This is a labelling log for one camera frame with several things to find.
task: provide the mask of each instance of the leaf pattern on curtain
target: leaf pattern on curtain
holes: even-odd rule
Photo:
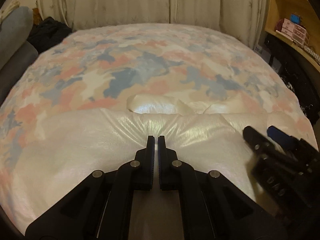
[[[227,33],[253,48],[267,0],[38,0],[48,16],[74,30],[134,23],[197,25]]]

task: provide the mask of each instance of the bookshelf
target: bookshelf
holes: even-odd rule
[[[294,13],[302,17],[302,25],[310,35],[309,46],[320,54],[320,20],[308,0],[270,0],[265,31],[281,39],[300,53],[320,73],[320,65],[303,49],[289,39],[275,32],[275,26],[280,19],[290,19]]]

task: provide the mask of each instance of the beige curtain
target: beige curtain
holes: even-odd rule
[[[230,34],[253,48],[267,0],[37,0],[43,18],[73,30],[131,23],[198,25]]]

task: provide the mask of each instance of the bedspread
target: bedspread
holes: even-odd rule
[[[0,108],[0,204],[10,214],[11,173],[42,120],[91,108],[126,110],[139,94],[229,113],[285,112],[316,147],[311,124],[280,77],[237,39],[187,25],[137,24],[78,31],[40,55]]]

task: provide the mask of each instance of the white translucent plastic sheet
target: white translucent plastic sheet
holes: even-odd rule
[[[145,148],[148,135],[164,135],[168,148],[195,170],[218,170],[271,214],[276,205],[250,175],[253,152],[242,137],[251,125],[266,134],[270,125],[306,138],[283,113],[271,114],[137,114],[92,109],[67,112],[40,124],[42,139],[23,150],[13,172],[15,224],[28,225],[94,170],[109,172]],[[151,192],[137,192],[133,201],[130,239],[183,239],[176,192],[161,192],[158,167]]]

